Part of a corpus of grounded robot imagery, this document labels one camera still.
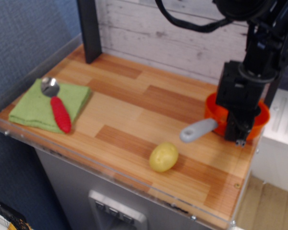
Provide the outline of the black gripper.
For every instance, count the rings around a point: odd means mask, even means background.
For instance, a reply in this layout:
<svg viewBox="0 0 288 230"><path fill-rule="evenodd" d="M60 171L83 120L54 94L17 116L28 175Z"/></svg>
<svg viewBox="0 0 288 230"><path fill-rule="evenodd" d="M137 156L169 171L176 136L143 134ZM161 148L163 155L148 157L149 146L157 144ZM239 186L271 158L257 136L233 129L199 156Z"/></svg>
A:
<svg viewBox="0 0 288 230"><path fill-rule="evenodd" d="M224 64L216 104L228 111L225 139L244 147L247 140L261 134L270 113L261 100L265 84L244 77L241 69L242 63L237 61Z"/></svg>

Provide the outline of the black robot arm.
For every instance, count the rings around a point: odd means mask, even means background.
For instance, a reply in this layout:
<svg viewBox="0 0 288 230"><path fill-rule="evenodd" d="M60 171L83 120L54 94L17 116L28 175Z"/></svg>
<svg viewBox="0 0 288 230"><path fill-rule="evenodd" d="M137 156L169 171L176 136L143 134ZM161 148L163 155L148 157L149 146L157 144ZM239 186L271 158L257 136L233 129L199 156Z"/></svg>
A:
<svg viewBox="0 0 288 230"><path fill-rule="evenodd" d="M216 94L216 104L228 110L225 139L244 146L265 86L288 66L288 0L217 0L216 6L249 26L245 58L224 64Z"/></svg>

